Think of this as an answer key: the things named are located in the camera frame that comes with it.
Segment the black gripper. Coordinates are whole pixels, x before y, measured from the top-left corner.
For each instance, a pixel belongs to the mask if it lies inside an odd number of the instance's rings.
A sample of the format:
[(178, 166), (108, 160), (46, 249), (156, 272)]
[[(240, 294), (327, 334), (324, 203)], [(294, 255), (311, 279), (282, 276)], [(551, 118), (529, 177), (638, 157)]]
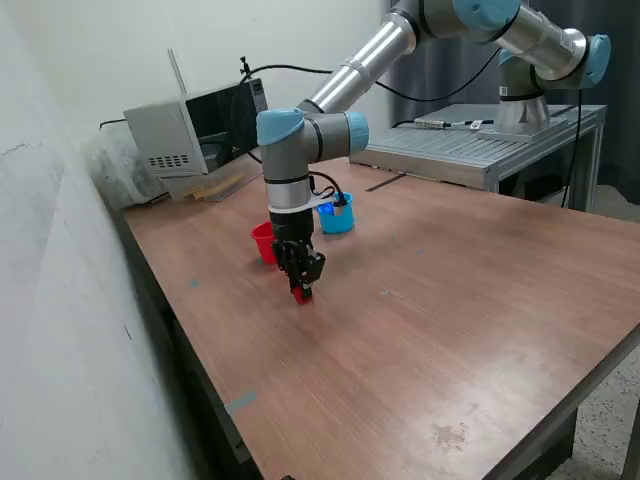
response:
[(301, 252), (300, 244), (312, 244), (311, 237), (314, 232), (312, 210), (294, 213), (271, 212), (270, 221), (275, 237), (272, 250), (279, 269), (288, 277), (292, 295), (296, 300), (310, 300), (313, 296), (312, 285), (320, 279), (326, 260), (322, 253), (308, 246), (300, 273), (298, 260)]

